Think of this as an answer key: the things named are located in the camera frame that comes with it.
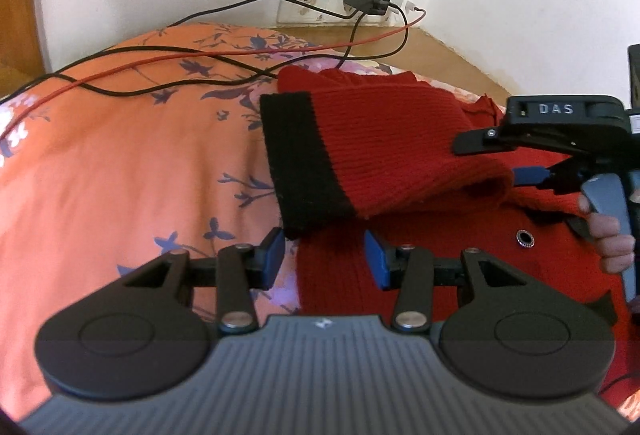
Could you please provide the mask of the person right hand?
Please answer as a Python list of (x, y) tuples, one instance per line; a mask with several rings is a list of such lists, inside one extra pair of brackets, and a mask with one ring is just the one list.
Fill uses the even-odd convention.
[(600, 256), (603, 273), (623, 273), (634, 265), (636, 239), (631, 235), (622, 234), (617, 218), (593, 212), (585, 196), (578, 197), (578, 207), (586, 215), (589, 235)]

